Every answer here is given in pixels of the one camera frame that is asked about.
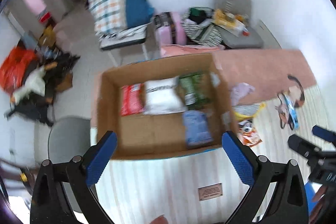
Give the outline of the light blue tube pack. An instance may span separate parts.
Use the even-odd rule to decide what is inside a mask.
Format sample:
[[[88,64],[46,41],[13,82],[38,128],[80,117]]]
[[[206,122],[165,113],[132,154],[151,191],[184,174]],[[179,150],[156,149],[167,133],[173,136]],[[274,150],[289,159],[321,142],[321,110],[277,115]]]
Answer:
[[[297,118],[297,113],[295,111],[294,104],[288,95],[283,94],[283,96],[284,96],[284,99],[285,99],[285,102],[288,108],[288,112],[291,118],[291,123],[293,124],[293,128],[297,130],[299,128],[299,124],[298,124],[298,118]]]

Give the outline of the orange cartoon snack bag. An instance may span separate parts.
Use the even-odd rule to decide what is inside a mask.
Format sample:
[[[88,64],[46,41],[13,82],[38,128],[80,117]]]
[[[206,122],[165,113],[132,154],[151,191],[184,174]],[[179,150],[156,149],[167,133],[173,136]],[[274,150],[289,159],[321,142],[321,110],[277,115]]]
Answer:
[[[253,119],[242,120],[238,123],[238,126],[238,137],[243,145],[253,147],[262,142],[262,139],[254,126]]]

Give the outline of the yellow grey sponge cloth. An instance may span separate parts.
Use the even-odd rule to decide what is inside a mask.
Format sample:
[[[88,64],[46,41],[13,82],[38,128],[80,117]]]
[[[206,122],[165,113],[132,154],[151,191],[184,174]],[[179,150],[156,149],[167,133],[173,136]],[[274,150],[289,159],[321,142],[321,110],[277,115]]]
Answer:
[[[247,119],[253,119],[265,106],[265,103],[234,106],[233,110],[235,113],[235,118],[238,122]]]

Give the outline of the blue tissue pack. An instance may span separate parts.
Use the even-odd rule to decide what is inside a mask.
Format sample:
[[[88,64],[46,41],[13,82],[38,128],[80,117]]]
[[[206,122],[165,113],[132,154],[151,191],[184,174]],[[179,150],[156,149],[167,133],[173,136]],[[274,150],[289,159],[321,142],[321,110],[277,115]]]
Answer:
[[[182,114],[185,139],[188,147],[199,147],[213,142],[205,113],[188,110]]]

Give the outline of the green snack bag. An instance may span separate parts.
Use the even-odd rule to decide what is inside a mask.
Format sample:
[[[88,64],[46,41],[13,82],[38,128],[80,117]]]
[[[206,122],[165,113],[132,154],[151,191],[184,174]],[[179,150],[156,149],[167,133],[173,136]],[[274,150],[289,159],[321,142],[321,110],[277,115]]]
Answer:
[[[202,110],[210,103],[204,73],[190,73],[178,77],[177,93],[189,110]]]

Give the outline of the red snack bag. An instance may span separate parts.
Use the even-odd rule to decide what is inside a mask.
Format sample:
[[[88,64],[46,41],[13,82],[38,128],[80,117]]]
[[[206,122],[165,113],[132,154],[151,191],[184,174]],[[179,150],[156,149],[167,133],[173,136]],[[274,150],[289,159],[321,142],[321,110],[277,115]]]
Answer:
[[[125,85],[122,87],[121,115],[141,114],[144,110],[142,102],[143,84]]]

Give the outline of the white pillow pack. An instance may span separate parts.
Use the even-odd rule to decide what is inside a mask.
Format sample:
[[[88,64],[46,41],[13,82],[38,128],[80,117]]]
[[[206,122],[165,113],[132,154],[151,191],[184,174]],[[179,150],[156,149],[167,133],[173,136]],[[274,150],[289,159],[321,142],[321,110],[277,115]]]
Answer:
[[[186,105],[175,90],[177,85],[177,77],[146,81],[144,114],[165,115],[187,111]]]

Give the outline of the dark wooden chair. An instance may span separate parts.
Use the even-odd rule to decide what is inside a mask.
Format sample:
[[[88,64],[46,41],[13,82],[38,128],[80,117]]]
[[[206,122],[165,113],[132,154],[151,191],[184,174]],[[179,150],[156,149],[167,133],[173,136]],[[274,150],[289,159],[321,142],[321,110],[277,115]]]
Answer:
[[[32,195],[38,172],[37,166],[18,165],[1,158],[1,178],[10,193],[25,190]]]

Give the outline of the grey round chair back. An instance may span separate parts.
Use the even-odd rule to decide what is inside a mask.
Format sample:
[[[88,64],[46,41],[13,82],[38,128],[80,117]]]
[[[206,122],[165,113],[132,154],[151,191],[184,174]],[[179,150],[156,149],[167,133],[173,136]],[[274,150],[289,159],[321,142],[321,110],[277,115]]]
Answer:
[[[65,117],[51,128],[48,140],[48,157],[52,163],[69,162],[74,156],[82,156],[91,146],[90,120],[81,117]]]

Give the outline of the brown mat label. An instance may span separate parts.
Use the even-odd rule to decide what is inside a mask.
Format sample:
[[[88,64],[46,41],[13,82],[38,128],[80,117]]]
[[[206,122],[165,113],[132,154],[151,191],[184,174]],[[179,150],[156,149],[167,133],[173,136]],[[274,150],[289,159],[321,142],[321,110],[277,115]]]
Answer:
[[[218,198],[223,195],[222,183],[213,184],[198,188],[199,201],[206,201]]]

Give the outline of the small cardboard box floor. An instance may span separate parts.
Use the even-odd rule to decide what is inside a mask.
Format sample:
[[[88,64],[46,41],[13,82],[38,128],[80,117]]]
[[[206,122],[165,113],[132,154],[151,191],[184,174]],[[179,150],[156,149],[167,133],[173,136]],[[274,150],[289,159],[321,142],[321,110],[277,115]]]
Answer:
[[[69,72],[64,76],[64,79],[58,86],[55,88],[55,91],[58,93],[62,93],[67,91],[68,89],[72,88],[72,81],[73,81],[73,73]]]

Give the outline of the yellow plastic bag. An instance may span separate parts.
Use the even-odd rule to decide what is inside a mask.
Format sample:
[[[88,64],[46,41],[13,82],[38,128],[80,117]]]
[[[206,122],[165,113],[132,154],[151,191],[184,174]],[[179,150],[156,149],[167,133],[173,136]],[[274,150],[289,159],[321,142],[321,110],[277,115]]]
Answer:
[[[227,28],[235,28],[236,27],[236,18],[234,14],[230,12],[225,13],[222,12],[221,9],[216,9],[214,12],[214,23],[219,26],[225,26]]]

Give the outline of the pink suitcase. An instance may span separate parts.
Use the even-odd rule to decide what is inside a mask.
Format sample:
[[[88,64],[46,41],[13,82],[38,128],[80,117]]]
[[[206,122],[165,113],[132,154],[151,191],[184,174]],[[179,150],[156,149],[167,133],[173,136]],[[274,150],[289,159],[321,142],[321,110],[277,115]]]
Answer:
[[[185,30],[177,12],[162,12],[153,18],[155,41],[158,46],[186,45]]]

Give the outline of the white bench stool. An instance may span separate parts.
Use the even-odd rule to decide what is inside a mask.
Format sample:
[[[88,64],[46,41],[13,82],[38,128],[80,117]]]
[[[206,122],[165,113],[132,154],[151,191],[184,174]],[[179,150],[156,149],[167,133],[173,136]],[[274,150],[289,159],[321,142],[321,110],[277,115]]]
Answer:
[[[108,52],[108,56],[114,67],[118,67],[119,64],[112,51],[129,46],[141,45],[143,56],[145,60],[148,60],[149,57],[145,45],[147,40],[147,26],[147,24],[144,24],[112,35],[102,36],[100,38],[100,50]]]

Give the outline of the white board against wall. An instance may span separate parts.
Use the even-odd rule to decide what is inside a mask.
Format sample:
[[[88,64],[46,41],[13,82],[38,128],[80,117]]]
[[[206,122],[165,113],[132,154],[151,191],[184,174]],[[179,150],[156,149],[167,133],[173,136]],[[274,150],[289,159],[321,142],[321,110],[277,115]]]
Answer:
[[[263,41],[263,48],[273,50],[281,49],[280,44],[262,20],[259,19],[256,24],[255,30]]]

